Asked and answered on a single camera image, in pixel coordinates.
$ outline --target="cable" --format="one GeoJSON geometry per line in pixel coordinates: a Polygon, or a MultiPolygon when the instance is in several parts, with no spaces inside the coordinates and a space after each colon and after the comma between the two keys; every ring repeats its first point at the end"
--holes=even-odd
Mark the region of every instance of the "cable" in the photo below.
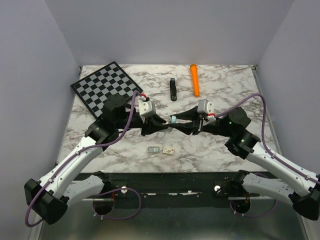
{"type": "Polygon", "coordinates": [[[307,174],[304,174],[303,172],[299,171],[298,169],[294,168],[293,166],[291,166],[290,164],[286,163],[285,161],[283,161],[281,158],[277,157],[276,155],[274,155],[273,152],[271,152],[266,144],[266,140],[265,140],[265,124],[266,124],[266,117],[267,117],[267,104],[266,104],[266,100],[265,97],[260,94],[260,93],[254,93],[250,96],[247,96],[246,98],[244,98],[242,101],[238,102],[236,105],[234,105],[233,107],[229,108],[228,110],[219,113],[217,115],[215,115],[215,118],[221,117],[229,112],[231,112],[232,110],[236,109],[237,107],[239,107],[240,105],[242,105],[244,102],[248,101],[249,99],[253,98],[253,97],[260,97],[263,103],[263,115],[262,115],[262,128],[261,128],[261,140],[262,140],[262,144],[265,148],[265,150],[274,158],[276,159],[278,162],[280,162],[281,164],[283,164],[284,166],[286,166],[288,169],[294,171],[295,173],[301,175],[302,177],[304,177],[305,179],[309,179],[310,181],[320,185],[320,181],[313,179],[312,177],[308,176],[307,174]]]}
{"type": "Polygon", "coordinates": [[[93,216],[94,216],[94,217],[95,217],[95,216],[99,216],[99,217],[101,217],[101,218],[111,219],[111,220],[126,220],[126,219],[131,219],[131,218],[133,218],[135,215],[137,215],[137,214],[140,212],[140,210],[141,210],[142,201],[141,201],[141,197],[140,197],[139,193],[138,193],[136,190],[132,189],[132,188],[128,188],[128,187],[117,188],[117,189],[113,189],[113,190],[111,190],[111,191],[107,191],[107,192],[104,192],[104,193],[100,193],[100,194],[98,194],[98,195],[96,195],[96,196],[99,197],[99,196],[111,194],[111,193],[114,193],[114,192],[117,192],[117,191],[121,191],[121,190],[129,190],[129,191],[132,191],[132,192],[134,192],[134,193],[138,196],[138,198],[139,198],[139,206],[138,206],[137,210],[136,210],[133,214],[131,214],[131,215],[129,215],[129,216],[124,216],[124,217],[113,217],[113,216],[99,215],[99,214],[97,213],[97,211],[96,211],[96,206],[93,205],[93,210],[94,210],[94,215],[93,215],[93,216]]]}
{"type": "MultiPolygon", "coordinates": [[[[91,145],[91,146],[87,146],[85,148],[82,148],[81,150],[78,151],[79,154],[81,154],[82,152],[88,150],[88,149],[92,149],[92,148],[99,148],[99,147],[102,147],[102,148],[105,148],[105,147],[108,147],[110,145],[113,145],[113,144],[116,144],[117,142],[119,142],[123,137],[124,135],[126,134],[127,130],[129,129],[129,126],[130,126],[130,123],[131,123],[131,120],[133,118],[133,115],[134,115],[134,109],[135,109],[135,102],[136,102],[136,96],[139,95],[139,96],[142,96],[141,93],[139,93],[138,91],[134,91],[133,92],[133,95],[132,95],[132,104],[131,104],[131,109],[130,109],[130,114],[129,114],[129,117],[128,117],[128,121],[125,125],[125,128],[123,129],[123,132],[121,133],[120,136],[118,136],[118,138],[112,142],[108,142],[108,143],[105,143],[105,144],[96,144],[96,145],[91,145]]],[[[40,224],[43,219],[41,219],[40,221],[36,222],[36,223],[29,223],[29,215],[30,215],[30,212],[31,212],[31,209],[32,207],[34,206],[35,202],[37,201],[38,197],[41,195],[41,193],[47,188],[47,186],[50,184],[49,181],[52,181],[53,179],[55,179],[55,177],[58,175],[58,173],[60,173],[60,171],[62,169],[65,168],[65,166],[72,160],[74,159],[76,156],[78,156],[76,153],[73,154],[71,157],[69,157],[56,171],[55,173],[51,176],[51,178],[43,185],[43,187],[37,192],[37,194],[34,196],[34,198],[31,200],[27,210],[26,210],[26,213],[25,213],[25,217],[24,217],[24,223],[27,227],[29,228],[32,228],[32,227],[35,227],[37,226],[38,224],[40,224]]]]}
{"type": "MultiPolygon", "coordinates": [[[[260,172],[256,172],[255,175],[269,179],[266,175],[264,175],[260,172]]],[[[258,214],[258,215],[248,215],[248,214],[244,215],[242,213],[237,212],[236,211],[236,204],[234,203],[234,201],[230,201],[229,207],[232,210],[233,214],[236,214],[238,216],[247,217],[247,218],[260,218],[260,217],[266,216],[266,215],[270,214],[271,212],[273,212],[276,209],[278,203],[279,203],[278,200],[275,200],[274,205],[272,206],[272,208],[270,208],[270,210],[266,211],[265,213],[258,214]]]]}

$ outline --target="marble surface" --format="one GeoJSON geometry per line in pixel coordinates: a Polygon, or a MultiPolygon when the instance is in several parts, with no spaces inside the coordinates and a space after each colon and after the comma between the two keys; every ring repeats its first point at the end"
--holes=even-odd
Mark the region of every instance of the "marble surface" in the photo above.
{"type": "MultiPolygon", "coordinates": [[[[84,66],[81,78],[102,66],[84,66]]],[[[193,94],[188,65],[121,65],[132,79],[142,87],[144,93],[155,103],[156,111],[165,120],[171,114],[184,112],[197,105],[199,99],[208,99],[215,104],[215,112],[230,108],[246,96],[258,91],[250,66],[246,65],[199,65],[198,78],[200,97],[193,94]],[[170,78],[176,78],[177,101],[170,100],[170,78]]],[[[252,99],[242,105],[251,123],[248,130],[261,137],[262,103],[252,99]]],[[[63,160],[77,145],[94,117],[78,96],[75,96],[72,112],[64,137],[59,161],[63,160]]],[[[275,148],[269,124],[266,124],[266,142],[275,148]]],[[[141,136],[139,129],[127,132],[124,138],[109,147],[88,164],[83,173],[103,171],[115,172],[222,172],[263,171],[260,166],[233,156],[224,146],[228,139],[200,133],[185,135],[178,130],[170,133],[158,132],[141,136]],[[174,148],[174,155],[162,152],[150,154],[148,146],[174,148]]]]}

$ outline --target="small object on table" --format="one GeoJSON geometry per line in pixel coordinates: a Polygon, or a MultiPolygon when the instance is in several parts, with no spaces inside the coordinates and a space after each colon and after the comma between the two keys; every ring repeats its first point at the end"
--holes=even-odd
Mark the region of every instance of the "small object on table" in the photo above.
{"type": "Polygon", "coordinates": [[[143,92],[115,61],[82,78],[71,87],[95,119],[101,115],[104,102],[111,95],[119,93],[128,102],[135,90],[143,92]]]}
{"type": "Polygon", "coordinates": [[[160,152],[160,147],[158,146],[149,146],[148,147],[148,153],[150,154],[157,154],[160,152]]]}
{"type": "Polygon", "coordinates": [[[170,79],[170,98],[173,102],[177,101],[176,80],[173,77],[170,79]]]}
{"type": "Polygon", "coordinates": [[[197,70],[198,70],[197,65],[191,64],[190,72],[191,72],[191,76],[192,76],[194,96],[196,98],[198,98],[200,96],[197,70]]]}
{"type": "Polygon", "coordinates": [[[175,150],[172,147],[164,147],[162,152],[164,154],[173,155],[175,150]]]}

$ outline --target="orange object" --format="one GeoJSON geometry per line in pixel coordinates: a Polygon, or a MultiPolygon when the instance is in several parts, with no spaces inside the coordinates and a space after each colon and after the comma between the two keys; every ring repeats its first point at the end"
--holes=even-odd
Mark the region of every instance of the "orange object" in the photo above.
{"type": "Polygon", "coordinates": [[[191,64],[190,72],[191,72],[191,76],[192,76],[194,96],[196,98],[198,98],[200,96],[197,70],[198,70],[197,65],[191,64]]]}

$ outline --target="gray wall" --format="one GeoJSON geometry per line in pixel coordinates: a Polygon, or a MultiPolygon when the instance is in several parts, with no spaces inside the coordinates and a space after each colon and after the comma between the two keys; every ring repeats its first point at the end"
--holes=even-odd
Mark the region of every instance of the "gray wall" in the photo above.
{"type": "Polygon", "coordinates": [[[45,0],[79,63],[257,64],[294,0],[45,0]]]}
{"type": "Polygon", "coordinates": [[[43,0],[2,0],[0,33],[0,238],[23,240],[24,184],[54,166],[79,68],[43,0]]]}
{"type": "Polygon", "coordinates": [[[293,3],[257,73],[283,154],[320,174],[319,0],[293,3]]]}

